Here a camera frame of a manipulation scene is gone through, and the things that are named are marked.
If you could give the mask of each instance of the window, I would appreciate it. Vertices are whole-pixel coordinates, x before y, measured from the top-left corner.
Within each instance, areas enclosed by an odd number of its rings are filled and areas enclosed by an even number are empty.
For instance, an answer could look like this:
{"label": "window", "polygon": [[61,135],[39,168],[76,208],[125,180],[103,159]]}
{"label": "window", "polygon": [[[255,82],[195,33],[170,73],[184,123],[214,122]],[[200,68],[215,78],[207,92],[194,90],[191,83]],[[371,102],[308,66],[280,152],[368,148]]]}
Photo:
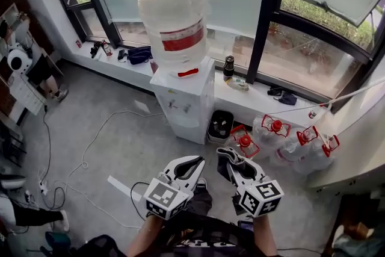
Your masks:
{"label": "window", "polygon": [[[62,0],[82,40],[149,45],[138,0]],[[385,0],[209,0],[208,55],[315,102],[357,90],[385,54]],[[334,104],[332,111],[342,106]]]}

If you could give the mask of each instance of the red label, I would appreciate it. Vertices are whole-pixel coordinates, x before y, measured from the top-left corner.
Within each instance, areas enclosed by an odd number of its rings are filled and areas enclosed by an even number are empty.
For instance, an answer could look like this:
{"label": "red label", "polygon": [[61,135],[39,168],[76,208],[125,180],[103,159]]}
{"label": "red label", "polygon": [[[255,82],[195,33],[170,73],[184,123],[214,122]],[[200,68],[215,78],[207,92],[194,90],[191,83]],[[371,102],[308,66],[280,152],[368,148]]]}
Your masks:
{"label": "red label", "polygon": [[203,38],[202,19],[190,27],[177,31],[161,33],[164,50],[167,52],[181,51],[197,44]]}

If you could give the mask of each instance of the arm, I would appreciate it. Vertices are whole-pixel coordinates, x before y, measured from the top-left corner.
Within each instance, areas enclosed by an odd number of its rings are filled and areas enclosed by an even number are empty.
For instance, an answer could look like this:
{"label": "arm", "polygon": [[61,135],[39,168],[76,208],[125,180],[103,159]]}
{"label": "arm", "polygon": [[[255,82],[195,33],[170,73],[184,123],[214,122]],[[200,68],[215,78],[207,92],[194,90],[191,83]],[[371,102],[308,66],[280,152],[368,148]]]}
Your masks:
{"label": "arm", "polygon": [[156,215],[150,215],[144,222],[139,234],[134,238],[128,248],[128,257],[134,257],[143,253],[154,242],[163,227],[163,219]]}
{"label": "arm", "polygon": [[273,233],[270,229],[267,215],[256,217],[253,220],[254,243],[266,256],[276,256],[277,247],[274,242]]}

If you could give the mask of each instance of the red bottle cap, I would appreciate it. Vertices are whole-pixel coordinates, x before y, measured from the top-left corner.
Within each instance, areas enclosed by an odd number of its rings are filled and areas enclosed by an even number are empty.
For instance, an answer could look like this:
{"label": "red bottle cap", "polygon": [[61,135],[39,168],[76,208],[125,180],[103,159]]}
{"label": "red bottle cap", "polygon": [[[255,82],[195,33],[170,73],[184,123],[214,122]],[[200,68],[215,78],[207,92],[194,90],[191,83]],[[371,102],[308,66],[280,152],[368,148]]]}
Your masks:
{"label": "red bottle cap", "polygon": [[242,147],[249,147],[250,143],[251,143],[251,138],[249,135],[243,135],[240,139],[239,139],[239,143],[241,144]]}
{"label": "red bottle cap", "polygon": [[282,122],[279,121],[279,120],[275,120],[275,121],[273,121],[273,123],[271,124],[271,130],[272,130],[273,132],[278,132],[281,128],[282,128]]}

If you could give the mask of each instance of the window frame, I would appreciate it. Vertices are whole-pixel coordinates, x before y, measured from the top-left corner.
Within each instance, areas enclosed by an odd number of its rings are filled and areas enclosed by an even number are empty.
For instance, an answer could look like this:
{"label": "window frame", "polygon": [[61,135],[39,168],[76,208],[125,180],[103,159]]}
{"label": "window frame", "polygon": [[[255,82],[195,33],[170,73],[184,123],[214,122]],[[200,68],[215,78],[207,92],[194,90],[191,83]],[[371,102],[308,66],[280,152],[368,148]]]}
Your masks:
{"label": "window frame", "polygon": [[[249,67],[244,68],[241,66],[235,66],[235,74],[244,77],[246,82],[249,84],[261,82],[273,87],[282,87],[288,92],[316,103],[324,103],[330,100],[330,98],[316,93],[311,89],[306,89],[300,85],[296,85],[289,81],[269,76],[258,71],[265,42],[268,37],[270,22],[275,22],[320,39],[329,45],[340,49],[342,52],[351,55],[361,64],[360,69],[355,73],[351,81],[340,92],[337,98],[360,88],[385,54],[385,14],[383,15],[383,18],[381,19],[381,22],[374,34],[374,44],[370,43],[367,50],[365,50],[322,25],[301,16],[281,10],[281,1],[282,0],[261,0],[259,20]],[[64,0],[61,0],[61,3],[82,42],[106,40],[112,45],[113,48],[134,48],[146,45],[143,43],[124,41],[121,38],[117,27],[111,21],[104,0],[91,0],[90,2],[86,2],[84,4],[75,5],[67,5]],[[82,19],[83,16],[82,14],[76,13],[90,8],[95,10],[107,38],[90,37],[86,35],[82,25],[87,25],[87,22],[82,20],[82,23],[80,23],[79,20]],[[215,60],[216,69],[223,69],[223,64],[224,61]],[[347,103],[347,101],[348,99],[335,103],[331,109],[332,113],[338,111],[345,103]]]}

